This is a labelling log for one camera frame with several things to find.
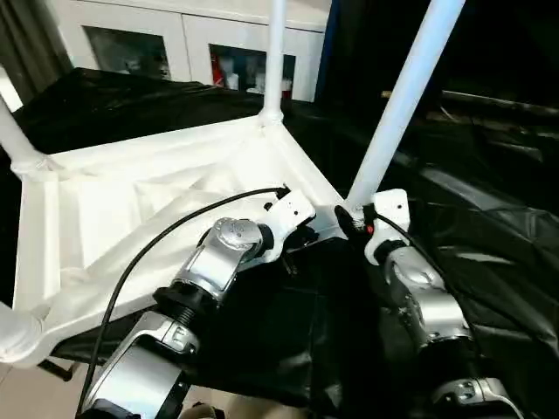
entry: black plastic sheet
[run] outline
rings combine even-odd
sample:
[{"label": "black plastic sheet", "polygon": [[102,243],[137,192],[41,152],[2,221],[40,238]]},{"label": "black plastic sheet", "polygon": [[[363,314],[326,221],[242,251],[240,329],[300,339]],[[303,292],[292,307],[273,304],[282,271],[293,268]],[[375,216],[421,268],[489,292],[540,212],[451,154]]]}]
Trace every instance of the black plastic sheet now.
[{"label": "black plastic sheet", "polygon": [[[197,83],[76,70],[17,120],[37,148],[54,153],[250,116],[261,105],[260,96]],[[283,111],[295,140],[347,194],[376,122],[294,101]],[[549,138],[412,125],[383,182],[407,190],[412,233],[447,279],[475,297],[459,300],[528,417],[556,417],[559,391],[558,153]],[[5,157],[3,164],[0,286],[10,301],[20,190]],[[372,414],[380,404],[386,416],[388,403],[398,417],[410,384],[401,381],[409,345],[382,294],[377,269],[343,240],[249,270],[207,337],[193,382],[335,416]],[[137,317],[111,325],[102,359]],[[55,354],[86,361],[95,335],[62,342]]]}]

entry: glass cabinet door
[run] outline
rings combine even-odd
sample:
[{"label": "glass cabinet door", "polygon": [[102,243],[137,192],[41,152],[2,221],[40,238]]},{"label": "glass cabinet door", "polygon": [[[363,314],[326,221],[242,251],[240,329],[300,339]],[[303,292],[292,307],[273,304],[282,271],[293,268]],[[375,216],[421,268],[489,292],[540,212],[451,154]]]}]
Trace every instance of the glass cabinet door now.
[{"label": "glass cabinet door", "polygon": [[100,70],[170,80],[163,37],[84,26]]},{"label": "glass cabinet door", "polygon": [[[206,85],[264,92],[268,26],[183,15],[192,79]],[[286,29],[282,90],[314,100],[324,34]]]},{"label": "glass cabinet door", "polygon": [[[210,44],[213,84],[232,90],[264,94],[266,53],[262,51]],[[284,55],[282,90],[291,99],[295,57]]]},{"label": "glass cabinet door", "polygon": [[74,66],[190,81],[180,14],[83,1],[53,4]]}]

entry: black wire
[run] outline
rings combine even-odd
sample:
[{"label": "black wire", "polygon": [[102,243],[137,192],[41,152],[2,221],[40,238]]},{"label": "black wire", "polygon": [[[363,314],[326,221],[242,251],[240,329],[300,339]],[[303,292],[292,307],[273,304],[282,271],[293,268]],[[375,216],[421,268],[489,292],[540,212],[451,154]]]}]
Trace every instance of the black wire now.
[{"label": "black wire", "polygon": [[[410,233],[408,233],[406,230],[404,230],[402,227],[400,227],[398,224],[394,223],[392,220],[390,220],[388,217],[383,216],[382,214],[378,214],[375,213],[375,216],[381,220],[384,221],[385,223],[387,223],[390,227],[392,227],[394,230],[396,230],[398,233],[400,233],[402,236],[404,236],[406,239],[408,239],[411,243],[411,245],[413,247],[415,247],[419,253],[421,253],[421,255],[425,258],[425,260],[433,267],[433,269],[435,271],[437,271],[438,275],[442,278],[445,279],[446,275],[445,272],[443,271],[443,269],[440,267],[439,264],[437,264],[433,258],[429,255],[429,253],[427,253],[427,251],[423,248],[423,246],[417,241],[417,239],[415,237],[413,237]],[[464,297],[475,301],[476,303],[480,304],[481,306],[484,306],[492,311],[494,311],[495,313],[499,314],[502,318],[507,319],[508,321],[510,321],[513,325],[516,326],[516,328],[518,330],[520,330],[521,332],[524,332],[534,343],[538,343],[538,344],[542,344],[545,348],[546,351],[549,350],[549,346],[548,344],[540,337],[538,337],[534,332],[532,332],[528,327],[524,326],[520,321],[518,321],[517,319],[515,319],[513,316],[511,316],[510,314],[508,314],[507,312],[505,312],[504,310],[501,310],[499,307],[497,307],[496,305],[486,301],[485,299],[483,299],[482,297],[479,297],[477,295],[474,295],[473,293],[466,291],[464,289],[458,288],[456,285],[452,285],[452,284],[448,284],[448,282],[445,281],[445,286],[448,288],[448,290],[453,293],[453,294],[462,294]],[[468,319],[466,319],[466,321],[469,324],[473,324],[473,322],[470,322]]]},{"label": "black wire", "polygon": [[122,287],[124,286],[124,282],[130,275],[130,272],[135,268],[135,266],[140,262],[140,259],[148,253],[151,248],[153,248],[156,244],[158,244],[162,239],[164,239],[171,231],[175,230],[176,228],[180,227],[187,221],[191,220],[196,216],[201,216],[203,213],[208,212],[210,210],[214,210],[217,207],[221,207],[222,205],[226,205],[227,203],[232,203],[233,201],[237,201],[238,199],[246,198],[248,196],[259,195],[259,194],[268,194],[268,193],[277,193],[283,194],[287,191],[286,188],[266,188],[266,189],[255,189],[249,192],[243,192],[242,194],[238,194],[235,196],[231,196],[224,200],[218,201],[216,203],[210,204],[206,207],[201,209],[197,209],[194,212],[189,213],[188,215],[180,218],[179,220],[172,223],[169,227],[155,236],[148,244],[141,249],[136,256],[132,259],[132,261],[128,264],[126,269],[121,275],[121,278],[116,283],[114,287],[113,294],[111,295],[111,299],[108,302],[107,309],[105,310],[105,314],[103,315],[103,320],[101,321],[99,327],[99,333],[97,334],[97,340],[95,341],[95,345],[93,347],[93,352],[91,355],[91,360],[89,361],[89,367],[87,368],[86,379],[84,381],[83,388],[81,389],[81,394],[79,395],[79,402],[78,408],[76,409],[76,416],[81,413],[83,408],[84,401],[86,399],[87,390],[91,386],[91,382],[93,380],[93,373],[95,371],[95,366],[97,364],[97,360],[99,358],[99,351],[101,347],[101,343],[103,342],[103,337],[105,335],[105,331],[107,330],[107,325],[111,318],[111,314],[113,313],[114,305],[116,300],[118,299],[119,293],[121,292]]}]

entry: curtain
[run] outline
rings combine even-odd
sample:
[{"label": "curtain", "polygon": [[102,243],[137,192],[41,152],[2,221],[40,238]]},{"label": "curtain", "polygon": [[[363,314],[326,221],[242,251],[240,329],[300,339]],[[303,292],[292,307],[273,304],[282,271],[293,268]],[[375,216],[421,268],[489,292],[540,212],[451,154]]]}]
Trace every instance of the curtain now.
[{"label": "curtain", "polygon": [[45,0],[0,0],[0,64],[26,103],[71,67]]}]

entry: white cabinet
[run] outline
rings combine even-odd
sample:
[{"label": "white cabinet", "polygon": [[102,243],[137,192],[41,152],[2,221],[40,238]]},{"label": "white cabinet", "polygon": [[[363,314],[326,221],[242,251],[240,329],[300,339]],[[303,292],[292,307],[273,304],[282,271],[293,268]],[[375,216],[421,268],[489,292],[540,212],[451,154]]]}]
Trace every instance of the white cabinet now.
[{"label": "white cabinet", "polygon": [[[48,1],[74,66],[263,90],[270,0]],[[287,1],[287,97],[314,99],[330,1]]]},{"label": "white cabinet", "polygon": [[180,14],[74,0],[52,5],[74,66],[191,80]]}]

